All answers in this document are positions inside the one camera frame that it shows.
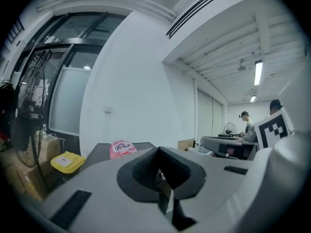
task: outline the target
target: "black slot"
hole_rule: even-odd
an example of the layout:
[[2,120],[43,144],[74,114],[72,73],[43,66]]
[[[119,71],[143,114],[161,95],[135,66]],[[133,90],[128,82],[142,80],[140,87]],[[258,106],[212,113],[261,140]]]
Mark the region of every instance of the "black slot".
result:
[[51,221],[64,230],[67,230],[81,211],[89,196],[91,196],[90,192],[76,191],[60,210],[56,212]]
[[229,171],[229,172],[233,172],[233,173],[242,174],[242,175],[245,175],[248,171],[245,168],[240,168],[240,167],[236,167],[236,166],[225,166],[224,170]]

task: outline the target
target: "white wall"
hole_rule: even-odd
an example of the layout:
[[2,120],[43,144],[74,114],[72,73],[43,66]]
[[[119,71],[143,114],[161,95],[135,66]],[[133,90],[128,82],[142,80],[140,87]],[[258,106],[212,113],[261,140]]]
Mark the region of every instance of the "white wall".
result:
[[[239,118],[239,115],[243,111],[247,111],[253,121],[259,122],[268,115],[268,110],[270,106],[271,101],[265,101],[265,102],[254,102],[254,103],[246,103],[246,104],[237,104],[237,105],[230,105],[227,106],[227,114],[226,114],[226,122],[232,122],[237,127],[238,133],[241,131],[245,131],[246,128],[246,122],[243,122],[241,118]],[[283,109],[286,121],[288,123],[288,126],[290,129],[293,129],[293,124],[287,115],[286,111]]]
[[82,104],[82,156],[116,139],[177,147],[194,137],[192,79],[160,62],[169,26],[134,11],[104,45]]

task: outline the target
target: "black fan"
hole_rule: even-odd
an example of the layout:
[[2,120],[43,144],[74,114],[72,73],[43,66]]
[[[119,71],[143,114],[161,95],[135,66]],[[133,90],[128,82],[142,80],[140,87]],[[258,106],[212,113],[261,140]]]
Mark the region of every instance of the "black fan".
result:
[[27,69],[16,88],[15,111],[11,115],[10,124],[17,158],[27,167],[37,166],[46,185],[38,161],[43,133],[45,85],[43,65]]

